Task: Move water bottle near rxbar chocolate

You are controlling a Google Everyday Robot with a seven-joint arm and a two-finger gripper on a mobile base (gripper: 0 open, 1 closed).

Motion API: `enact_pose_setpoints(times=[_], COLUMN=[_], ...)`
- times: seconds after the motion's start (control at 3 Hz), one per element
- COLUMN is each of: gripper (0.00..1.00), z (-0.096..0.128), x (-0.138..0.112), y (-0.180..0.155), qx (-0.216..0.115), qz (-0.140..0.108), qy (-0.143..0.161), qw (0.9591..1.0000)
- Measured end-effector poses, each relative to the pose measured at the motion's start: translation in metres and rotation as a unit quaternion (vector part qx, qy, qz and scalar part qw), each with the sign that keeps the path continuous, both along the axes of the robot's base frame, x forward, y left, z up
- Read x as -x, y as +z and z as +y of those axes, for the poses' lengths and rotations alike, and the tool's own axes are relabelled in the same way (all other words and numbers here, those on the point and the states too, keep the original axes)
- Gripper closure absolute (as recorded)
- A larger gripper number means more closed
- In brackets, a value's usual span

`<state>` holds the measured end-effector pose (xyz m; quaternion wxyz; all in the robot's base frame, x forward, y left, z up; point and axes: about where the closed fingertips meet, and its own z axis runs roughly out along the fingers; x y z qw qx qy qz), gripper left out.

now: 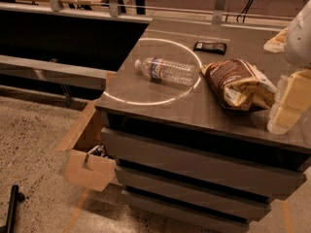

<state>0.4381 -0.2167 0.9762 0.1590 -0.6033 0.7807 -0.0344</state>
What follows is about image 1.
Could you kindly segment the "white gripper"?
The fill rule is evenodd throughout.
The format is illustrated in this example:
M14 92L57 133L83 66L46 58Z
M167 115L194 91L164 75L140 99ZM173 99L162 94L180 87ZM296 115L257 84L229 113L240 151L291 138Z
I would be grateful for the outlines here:
M268 40L264 50L283 52L289 63L299 68L311 67L311 0L290 23ZM269 114L267 129L273 134L285 134L302 114L311 107L311 70L303 69L289 77L282 75L275 93L275 103Z

